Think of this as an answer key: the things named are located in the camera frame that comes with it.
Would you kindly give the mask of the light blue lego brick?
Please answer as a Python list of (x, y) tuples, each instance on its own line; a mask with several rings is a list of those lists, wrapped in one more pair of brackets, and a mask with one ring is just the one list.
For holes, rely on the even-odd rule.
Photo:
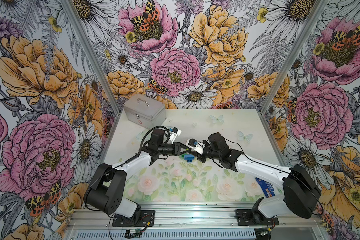
[(195, 159), (195, 157), (193, 155), (190, 155), (190, 154), (183, 154), (183, 155), (181, 155), (181, 157), (187, 163), (192, 163), (194, 161), (194, 159)]

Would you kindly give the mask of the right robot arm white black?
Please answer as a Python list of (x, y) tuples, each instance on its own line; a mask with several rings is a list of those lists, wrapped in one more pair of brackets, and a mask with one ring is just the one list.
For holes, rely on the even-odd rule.
[(301, 166), (288, 168), (255, 159), (246, 155), (243, 149), (231, 149), (228, 142), (220, 133), (214, 133), (203, 141), (201, 155), (217, 160), (227, 170), (252, 175), (283, 190), (281, 194), (258, 200), (252, 208), (256, 214), (267, 219), (285, 214), (309, 219), (313, 215), (321, 190), (307, 170)]

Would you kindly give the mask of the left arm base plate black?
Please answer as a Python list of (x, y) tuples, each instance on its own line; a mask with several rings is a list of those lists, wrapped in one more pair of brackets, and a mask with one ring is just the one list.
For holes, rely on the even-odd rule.
[(147, 223), (149, 227), (154, 225), (155, 210), (140, 210), (136, 216), (132, 218), (126, 218), (121, 215), (115, 215), (112, 226), (113, 227), (145, 227)]

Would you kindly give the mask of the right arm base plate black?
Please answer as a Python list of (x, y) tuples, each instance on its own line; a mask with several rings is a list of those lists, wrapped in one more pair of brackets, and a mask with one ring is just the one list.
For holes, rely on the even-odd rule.
[(234, 216), (239, 226), (278, 226), (278, 218), (266, 218), (259, 211), (252, 211), (249, 209), (235, 210)]

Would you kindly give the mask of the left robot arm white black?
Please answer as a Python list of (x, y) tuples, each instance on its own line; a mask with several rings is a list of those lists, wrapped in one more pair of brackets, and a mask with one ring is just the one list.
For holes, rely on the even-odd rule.
[(184, 154), (187, 146), (176, 142), (181, 132), (178, 128), (154, 127), (144, 135), (135, 155), (119, 164), (100, 164), (84, 195), (85, 205), (107, 215), (134, 218), (140, 206), (123, 197), (127, 179), (151, 166), (160, 156)]

